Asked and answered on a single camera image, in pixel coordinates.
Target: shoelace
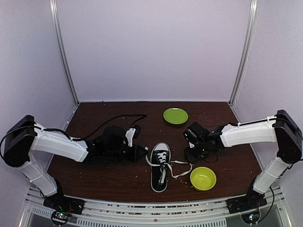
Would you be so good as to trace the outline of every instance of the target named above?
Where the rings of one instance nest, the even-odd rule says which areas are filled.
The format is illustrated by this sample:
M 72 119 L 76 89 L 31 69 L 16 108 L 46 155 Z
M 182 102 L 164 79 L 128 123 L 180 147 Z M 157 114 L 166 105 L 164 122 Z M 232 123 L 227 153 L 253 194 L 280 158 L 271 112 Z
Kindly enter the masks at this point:
M 170 165 L 169 163 L 166 162 L 166 154 L 167 154 L 167 152 L 164 151 L 164 152 L 162 152 L 162 153 L 158 153 L 157 156 L 158 156 L 159 162 L 160 162 L 160 163 L 163 163 L 164 165 L 166 165 L 166 166 L 169 168 L 170 173 L 171 173 L 171 176 L 172 176 L 173 178 L 178 178 L 178 177 L 180 177 L 180 176 L 184 176 L 184 175 L 190 173 L 190 171 L 191 171 L 192 168 L 193 168 L 193 165 L 192 165 L 191 163 L 188 163 L 188 162 L 181 162 L 181 161 L 171 161 L 171 163 L 189 164 L 189 165 L 190 165 L 190 170 L 185 171 L 185 172 L 183 172 L 183 173 L 181 173 L 181 174 L 179 174 L 179 175 L 174 176 L 174 175 L 173 175 L 173 171 L 172 171 L 171 165 Z M 147 162 L 150 166 L 154 166 L 154 167 L 161 166 L 160 164 L 152 164 L 152 163 L 149 161 L 149 159 L 148 159 L 147 156 L 145 156 L 145 159 L 146 159 L 146 162 Z M 161 168 L 160 171 L 161 171 L 162 175 L 161 175 L 161 177 L 160 177 L 159 184 L 163 184 L 163 183 L 164 183 L 165 176 L 166 176 L 166 171 L 165 171 L 165 169 L 163 170 L 163 168 Z

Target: plate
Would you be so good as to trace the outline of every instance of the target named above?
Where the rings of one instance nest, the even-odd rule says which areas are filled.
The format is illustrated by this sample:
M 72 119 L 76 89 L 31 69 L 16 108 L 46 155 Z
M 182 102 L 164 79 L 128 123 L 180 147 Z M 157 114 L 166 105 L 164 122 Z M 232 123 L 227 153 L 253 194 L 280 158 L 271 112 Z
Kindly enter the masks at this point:
M 188 114 L 180 108 L 170 108 L 163 113 L 164 119 L 171 124 L 183 124 L 188 120 Z

